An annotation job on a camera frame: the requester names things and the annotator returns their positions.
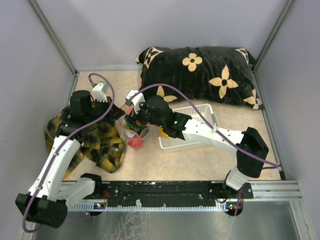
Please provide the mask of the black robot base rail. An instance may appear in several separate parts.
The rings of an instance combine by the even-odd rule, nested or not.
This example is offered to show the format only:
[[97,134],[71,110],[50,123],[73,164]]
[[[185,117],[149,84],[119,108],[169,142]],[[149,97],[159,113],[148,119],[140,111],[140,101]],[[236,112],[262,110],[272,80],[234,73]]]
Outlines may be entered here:
[[102,200],[108,207],[214,207],[216,201],[252,199],[250,183],[240,190],[223,181],[103,181],[85,200]]

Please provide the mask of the black floral plush pillow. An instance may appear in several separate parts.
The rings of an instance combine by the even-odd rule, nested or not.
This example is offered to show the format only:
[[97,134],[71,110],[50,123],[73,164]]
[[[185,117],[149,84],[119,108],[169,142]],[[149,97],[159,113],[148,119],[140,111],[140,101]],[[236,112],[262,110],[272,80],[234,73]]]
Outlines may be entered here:
[[189,99],[207,100],[233,106],[263,110],[263,102],[253,83],[252,66],[256,60],[243,47],[151,46],[135,59],[141,64],[141,87],[145,99],[160,96],[166,102]]

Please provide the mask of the green striped toy melon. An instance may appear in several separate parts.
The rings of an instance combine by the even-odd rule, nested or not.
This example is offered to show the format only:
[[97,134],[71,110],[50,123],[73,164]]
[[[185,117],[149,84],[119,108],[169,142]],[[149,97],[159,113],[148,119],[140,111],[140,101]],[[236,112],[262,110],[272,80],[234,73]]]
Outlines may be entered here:
[[127,122],[126,126],[127,126],[128,129],[131,129],[131,130],[134,129],[134,124],[132,122]]

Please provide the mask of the red apple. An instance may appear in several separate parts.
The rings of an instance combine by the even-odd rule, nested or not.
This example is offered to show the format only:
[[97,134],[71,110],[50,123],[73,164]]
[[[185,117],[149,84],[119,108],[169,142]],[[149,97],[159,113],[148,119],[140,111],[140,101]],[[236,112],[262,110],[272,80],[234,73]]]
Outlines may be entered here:
[[134,149],[140,149],[144,144],[144,140],[141,138],[131,138],[128,140],[128,145]]

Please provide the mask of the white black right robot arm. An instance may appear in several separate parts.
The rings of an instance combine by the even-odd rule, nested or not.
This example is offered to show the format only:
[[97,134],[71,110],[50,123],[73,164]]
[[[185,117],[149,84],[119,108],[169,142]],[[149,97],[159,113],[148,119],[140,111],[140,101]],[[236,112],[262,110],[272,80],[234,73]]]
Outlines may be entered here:
[[160,96],[146,101],[135,98],[124,120],[135,132],[153,125],[162,128],[170,138],[202,143],[235,156],[236,165],[227,174],[223,185],[223,192],[229,198],[235,198],[250,178],[261,175],[269,153],[269,148],[255,128],[238,131],[214,126],[206,119],[198,120],[173,111]]

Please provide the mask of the yellow black plaid shirt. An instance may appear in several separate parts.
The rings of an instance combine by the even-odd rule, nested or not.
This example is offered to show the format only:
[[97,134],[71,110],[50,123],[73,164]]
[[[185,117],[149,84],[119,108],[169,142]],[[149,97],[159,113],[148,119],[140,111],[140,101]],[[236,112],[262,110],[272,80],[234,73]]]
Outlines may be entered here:
[[118,171],[126,154],[126,143],[120,138],[115,116],[109,112],[107,116],[77,134],[76,139],[81,143],[73,156],[65,174],[66,179],[82,160],[88,158],[95,165],[108,173]]

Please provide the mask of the yellow lemon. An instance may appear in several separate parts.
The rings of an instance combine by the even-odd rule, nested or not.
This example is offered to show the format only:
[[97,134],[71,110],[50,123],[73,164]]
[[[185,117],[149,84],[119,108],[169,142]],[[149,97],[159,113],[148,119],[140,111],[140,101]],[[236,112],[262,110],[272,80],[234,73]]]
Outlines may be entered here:
[[167,133],[165,133],[162,128],[160,128],[159,131],[160,131],[160,134],[161,134],[163,137],[165,137],[165,138],[168,138],[168,137],[169,137],[169,135],[168,135]]

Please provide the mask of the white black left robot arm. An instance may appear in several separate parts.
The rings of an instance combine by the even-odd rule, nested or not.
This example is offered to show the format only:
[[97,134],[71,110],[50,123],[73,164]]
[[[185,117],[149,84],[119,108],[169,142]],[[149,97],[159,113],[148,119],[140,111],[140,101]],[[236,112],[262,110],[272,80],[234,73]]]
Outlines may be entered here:
[[116,121],[124,114],[109,96],[99,100],[87,90],[71,95],[69,105],[44,129],[49,156],[40,174],[27,193],[20,193],[15,199],[23,223],[59,228],[69,208],[83,198],[97,199],[103,195],[102,178],[93,173],[82,174],[64,191],[60,191],[60,186],[84,159],[107,173],[121,168],[126,144],[120,138]]

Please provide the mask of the clear zip bag orange zipper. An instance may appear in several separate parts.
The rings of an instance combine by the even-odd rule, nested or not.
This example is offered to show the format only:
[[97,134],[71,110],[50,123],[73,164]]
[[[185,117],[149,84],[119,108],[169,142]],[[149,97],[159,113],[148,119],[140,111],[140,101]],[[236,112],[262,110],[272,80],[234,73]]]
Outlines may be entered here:
[[146,138],[149,137],[152,126],[150,124],[143,125],[138,120],[134,119],[134,114],[138,109],[140,102],[145,102],[143,94],[133,98],[133,101],[129,101],[129,98],[136,94],[138,90],[131,89],[125,97],[125,103],[120,107],[124,114],[118,119],[120,125],[120,135],[124,138],[126,144],[133,149],[140,149]]

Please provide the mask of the white perforated plastic basket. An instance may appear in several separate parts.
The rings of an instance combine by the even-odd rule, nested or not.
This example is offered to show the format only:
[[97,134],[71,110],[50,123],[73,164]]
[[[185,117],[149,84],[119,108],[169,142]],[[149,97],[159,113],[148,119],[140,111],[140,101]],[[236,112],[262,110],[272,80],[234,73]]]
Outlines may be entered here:
[[[218,126],[214,111],[210,104],[199,104],[195,106],[203,117],[213,126]],[[191,117],[197,119],[200,122],[205,123],[205,121],[200,117],[200,115],[195,111],[192,106],[174,108],[174,112],[190,115]],[[206,147],[207,145],[201,142],[182,140],[179,138],[163,137],[160,133],[160,128],[156,129],[159,146],[164,153],[171,153],[177,151],[184,151],[188,149],[195,149],[200,147]]]

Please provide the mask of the aluminium frame rail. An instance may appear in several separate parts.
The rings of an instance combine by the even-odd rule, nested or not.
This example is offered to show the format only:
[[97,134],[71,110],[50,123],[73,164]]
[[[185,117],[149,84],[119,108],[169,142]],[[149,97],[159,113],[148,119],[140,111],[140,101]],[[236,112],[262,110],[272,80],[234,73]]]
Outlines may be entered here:
[[198,207],[142,207],[139,200],[136,206],[131,207],[108,207],[101,199],[77,200],[74,204],[67,207],[68,212],[226,212],[231,213],[235,210],[237,202],[242,205],[246,203],[265,203],[265,202],[290,202],[300,201],[302,195],[298,183],[294,180],[254,180],[248,181],[251,184],[252,199],[231,199],[224,203],[216,201],[216,206]]

